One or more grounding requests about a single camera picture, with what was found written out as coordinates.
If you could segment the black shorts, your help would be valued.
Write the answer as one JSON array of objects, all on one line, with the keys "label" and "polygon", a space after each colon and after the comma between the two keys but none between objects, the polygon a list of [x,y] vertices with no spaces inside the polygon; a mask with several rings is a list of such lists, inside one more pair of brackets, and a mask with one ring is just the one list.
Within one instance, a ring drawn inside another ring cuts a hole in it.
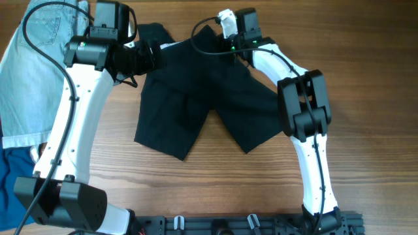
[{"label": "black shorts", "polygon": [[281,132],[277,94],[233,55],[216,55],[220,37],[210,26],[181,42],[160,23],[141,24],[138,34],[163,47],[163,66],[146,76],[135,142],[183,161],[210,110],[245,153]]}]

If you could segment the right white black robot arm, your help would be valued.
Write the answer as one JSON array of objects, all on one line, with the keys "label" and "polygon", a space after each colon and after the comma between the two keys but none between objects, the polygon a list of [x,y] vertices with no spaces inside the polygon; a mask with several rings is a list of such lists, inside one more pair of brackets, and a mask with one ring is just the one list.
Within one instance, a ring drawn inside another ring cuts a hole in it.
[{"label": "right white black robot arm", "polygon": [[263,37],[254,8],[222,10],[216,23],[222,27],[228,51],[277,86],[279,122],[295,147],[302,175],[302,232],[325,234],[340,228],[340,210],[327,164],[331,112],[323,73],[299,67],[271,38]]}]

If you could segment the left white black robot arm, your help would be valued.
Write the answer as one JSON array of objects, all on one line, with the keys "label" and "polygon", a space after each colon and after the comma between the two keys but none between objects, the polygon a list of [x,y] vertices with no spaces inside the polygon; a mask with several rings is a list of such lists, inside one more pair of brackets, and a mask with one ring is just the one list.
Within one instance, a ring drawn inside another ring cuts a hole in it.
[{"label": "left white black robot arm", "polygon": [[88,28],[65,45],[57,68],[63,92],[46,149],[30,177],[14,193],[25,216],[39,225],[87,234],[143,234],[134,211],[110,204],[89,184],[91,149],[107,97],[115,84],[136,87],[135,78],[154,71],[160,49],[136,41],[137,19],[129,6],[98,1]]}]

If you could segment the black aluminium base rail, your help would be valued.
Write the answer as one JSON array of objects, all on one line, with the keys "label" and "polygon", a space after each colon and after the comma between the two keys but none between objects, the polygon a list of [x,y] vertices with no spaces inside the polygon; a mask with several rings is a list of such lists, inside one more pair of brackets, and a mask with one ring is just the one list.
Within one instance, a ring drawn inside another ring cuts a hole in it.
[{"label": "black aluminium base rail", "polygon": [[142,231],[148,235],[216,235],[216,234],[311,234],[304,230],[301,214],[275,216],[247,215],[240,217],[183,217],[148,216],[137,218]]}]

